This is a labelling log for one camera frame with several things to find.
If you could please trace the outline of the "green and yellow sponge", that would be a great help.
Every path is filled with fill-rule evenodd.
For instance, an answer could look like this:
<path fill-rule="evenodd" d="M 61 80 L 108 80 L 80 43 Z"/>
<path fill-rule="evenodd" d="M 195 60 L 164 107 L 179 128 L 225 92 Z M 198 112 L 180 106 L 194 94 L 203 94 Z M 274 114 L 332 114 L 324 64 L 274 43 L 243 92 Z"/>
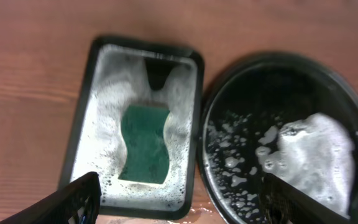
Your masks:
<path fill-rule="evenodd" d="M 169 170 L 169 155 L 163 129 L 170 111 L 130 105 L 121 120 L 127 159 L 119 179 L 162 184 Z"/>

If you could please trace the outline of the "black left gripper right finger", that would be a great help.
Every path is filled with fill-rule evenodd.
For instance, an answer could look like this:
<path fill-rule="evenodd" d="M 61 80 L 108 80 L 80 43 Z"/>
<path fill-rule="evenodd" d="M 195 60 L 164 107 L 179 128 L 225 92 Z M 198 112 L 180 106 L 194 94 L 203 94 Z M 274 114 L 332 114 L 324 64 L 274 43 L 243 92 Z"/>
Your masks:
<path fill-rule="evenodd" d="M 266 174 L 262 180 L 259 204 L 272 224 L 352 223 L 273 174 Z"/>

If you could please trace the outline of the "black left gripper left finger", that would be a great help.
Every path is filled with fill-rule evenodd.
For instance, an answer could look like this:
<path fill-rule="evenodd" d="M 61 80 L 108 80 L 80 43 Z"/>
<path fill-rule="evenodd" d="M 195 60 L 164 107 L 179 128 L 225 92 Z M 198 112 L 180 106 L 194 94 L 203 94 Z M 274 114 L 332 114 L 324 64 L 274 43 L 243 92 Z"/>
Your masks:
<path fill-rule="evenodd" d="M 0 224 L 95 224 L 101 187 L 96 172 L 89 172 Z"/>

